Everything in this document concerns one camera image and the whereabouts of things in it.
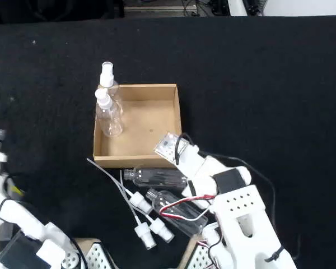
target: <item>red wire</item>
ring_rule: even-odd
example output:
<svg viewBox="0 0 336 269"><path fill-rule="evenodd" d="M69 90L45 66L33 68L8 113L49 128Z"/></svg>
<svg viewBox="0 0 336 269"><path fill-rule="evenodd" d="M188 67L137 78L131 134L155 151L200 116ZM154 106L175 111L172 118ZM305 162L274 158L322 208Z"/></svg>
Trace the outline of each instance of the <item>red wire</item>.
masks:
<svg viewBox="0 0 336 269"><path fill-rule="evenodd" d="M176 205L179 205L181 203L184 203L184 202L188 202L188 201L195 201L195 200L210 200L210 199L213 199L215 198L215 196L213 195L203 195L203 196L193 196L193 197L187 197L187 198L183 198L183 199L180 199L174 203L171 203L169 205L166 205L164 207L162 207L160 210L159 210L159 214L161 216L165 216L165 217L170 217L172 219L182 219L180 216L171 216L171 214L167 214L167 213L164 213L163 211L173 207L173 206L176 206Z"/></svg>

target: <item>clear plastic bottle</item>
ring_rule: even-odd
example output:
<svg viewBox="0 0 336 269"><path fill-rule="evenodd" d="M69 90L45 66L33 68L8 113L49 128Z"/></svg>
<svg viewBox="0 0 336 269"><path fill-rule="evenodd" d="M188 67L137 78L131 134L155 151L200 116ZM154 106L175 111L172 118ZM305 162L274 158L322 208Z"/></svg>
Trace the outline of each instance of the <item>clear plastic bottle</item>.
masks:
<svg viewBox="0 0 336 269"><path fill-rule="evenodd" d="M113 101L117 104L121 115L123 114L122 99L119 95L119 84L114 80L113 64L104 62L98 88L105 89Z"/></svg>
<svg viewBox="0 0 336 269"><path fill-rule="evenodd" d="M153 209L156 212L159 212L162 207L179 200L169 191L158 192L152 188L146 193L146 197L152 201ZM199 211L195 210L187 203L181 203L171 207L165 212L187 217L189 219L196 218L200 215ZM208 219L205 216L202 216L195 221L172 219L169 217L164 218L189 237L192 237L194 234L200 234L208 222Z"/></svg>
<svg viewBox="0 0 336 269"><path fill-rule="evenodd" d="M123 127L117 104L112 101L105 89L97 89L96 116L100 127L108 137L115 137L122 133Z"/></svg>
<svg viewBox="0 0 336 269"><path fill-rule="evenodd" d="M184 189L186 187L186 177L177 169L126 169L123 178L133 181L139 187L164 189Z"/></svg>

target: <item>black fabric surface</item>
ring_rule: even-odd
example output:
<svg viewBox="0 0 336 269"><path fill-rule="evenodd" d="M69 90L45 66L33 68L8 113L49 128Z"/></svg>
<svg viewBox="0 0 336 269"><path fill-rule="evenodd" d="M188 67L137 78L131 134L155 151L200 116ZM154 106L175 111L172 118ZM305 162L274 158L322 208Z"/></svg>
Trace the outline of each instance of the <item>black fabric surface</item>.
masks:
<svg viewBox="0 0 336 269"><path fill-rule="evenodd" d="M73 236L100 238L120 268L172 267L188 238L169 226L176 238L145 250L116 187L85 160L105 60L120 83L177 83L183 131L273 180L291 254L302 234L298 267L336 268L336 17L0 26L0 128L10 171L33 176L20 182L27 199Z"/></svg>

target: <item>cardboard box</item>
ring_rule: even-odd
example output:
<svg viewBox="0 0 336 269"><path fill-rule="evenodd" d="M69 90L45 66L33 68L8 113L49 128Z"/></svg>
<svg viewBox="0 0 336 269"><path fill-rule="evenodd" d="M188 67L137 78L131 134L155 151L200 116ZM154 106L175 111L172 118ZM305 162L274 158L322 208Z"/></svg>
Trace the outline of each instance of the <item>cardboard box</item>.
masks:
<svg viewBox="0 0 336 269"><path fill-rule="evenodd" d="M120 85L123 133L108 138L95 122L94 160L105 168L172 167L154 153L167 132L181 134L176 84Z"/></svg>

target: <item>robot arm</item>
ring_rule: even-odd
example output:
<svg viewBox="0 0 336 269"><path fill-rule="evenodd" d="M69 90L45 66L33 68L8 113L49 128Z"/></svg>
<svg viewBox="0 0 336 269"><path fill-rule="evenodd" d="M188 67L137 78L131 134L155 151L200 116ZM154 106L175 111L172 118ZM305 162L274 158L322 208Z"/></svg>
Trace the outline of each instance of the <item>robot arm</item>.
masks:
<svg viewBox="0 0 336 269"><path fill-rule="evenodd" d="M3 135L3 131L0 130L0 140ZM0 163L5 161L6 155L0 152ZM43 225L20 203L7 197L3 191L4 179L5 175L0 174L0 225L4 221L17 224L24 237L41 242L38 243L39 249L35 254L49 264L52 269L61 269L61 263L66 254L75 252L69 237L52 223Z"/></svg>
<svg viewBox="0 0 336 269"><path fill-rule="evenodd" d="M229 168L211 156L203 158L198 154L197 146L178 138L168 133L155 151L192 181L197 195L215 196L210 211L218 222L215 227L208 225L203 236L209 246L214 245L212 257L220 268L295 269L290 254L281 247L256 186L250 185L251 175L247 168ZM182 194L191 196L190 189L187 187ZM203 201L198 202L198 206L206 208L210 205ZM218 226L226 246L221 242L215 245L218 242L215 228Z"/></svg>

